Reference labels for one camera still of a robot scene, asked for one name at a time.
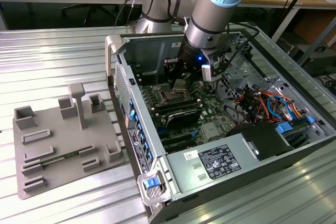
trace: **blue latch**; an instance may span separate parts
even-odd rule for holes
[[[133,120],[135,116],[135,110],[131,110],[130,119]]]
[[[149,179],[145,180],[144,184],[145,184],[146,189],[148,190],[148,189],[154,188],[156,186],[159,186],[160,181],[159,181],[159,178],[154,177],[154,178],[149,178]]]
[[[293,127],[288,122],[285,122],[285,123],[279,123],[276,129],[280,134],[282,134],[286,131],[291,131]]]
[[[308,121],[310,124],[312,124],[313,122],[315,122],[315,119],[314,119],[311,115],[309,115],[309,116],[307,116],[307,121]]]
[[[149,159],[150,161],[153,159],[153,155],[152,155],[151,152],[148,152],[147,156],[148,156],[148,159]]]
[[[140,138],[141,138],[141,143],[143,143],[146,140],[145,134],[143,134],[143,132],[140,134]]]
[[[144,148],[143,148],[143,150],[146,151],[146,150],[148,150],[148,149],[149,149],[148,143],[145,142],[145,143],[144,143]]]

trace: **wire bundle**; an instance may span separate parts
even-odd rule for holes
[[[294,101],[290,98],[280,94],[272,93],[270,91],[252,91],[259,92],[259,97],[254,97],[254,100],[259,101],[259,107],[257,109],[256,115],[254,117],[254,123],[258,121],[268,121],[271,123],[279,123],[285,121],[279,114],[276,113],[276,108],[278,102],[281,102],[286,107],[288,113],[293,119],[299,119],[302,117],[298,109],[296,108]],[[241,95],[239,99],[235,101],[239,105],[244,97],[246,96],[246,91]]]

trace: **metal panel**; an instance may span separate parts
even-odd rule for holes
[[[247,29],[249,33],[254,33],[252,29]],[[274,44],[267,38],[267,35],[260,31],[260,34],[256,37],[256,40],[283,66],[285,69],[302,85],[309,93],[320,103],[329,113],[336,111],[336,99],[334,96],[327,92],[322,92],[320,83],[315,81],[309,74],[307,74],[302,68],[300,68],[296,62],[291,59],[280,47]],[[267,75],[267,77],[277,76],[274,69],[266,66],[266,60],[256,50],[252,49],[252,60],[257,67]]]
[[[120,127],[106,84],[104,39],[125,28],[49,29],[0,34],[0,221],[3,223],[148,223],[129,162],[26,200],[17,197],[14,108],[58,106],[67,85],[83,82],[84,99],[99,93]],[[122,136],[118,136],[124,146]]]

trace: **desk leg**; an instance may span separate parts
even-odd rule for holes
[[[276,32],[272,36],[272,40],[276,43],[277,40],[280,38],[281,34],[285,31],[289,23],[292,21],[292,19],[295,17],[296,13],[298,12],[299,8],[293,8],[290,10],[286,18],[283,20],[281,25],[278,27]]]
[[[4,14],[2,13],[2,10],[0,9],[0,31],[8,30]]]

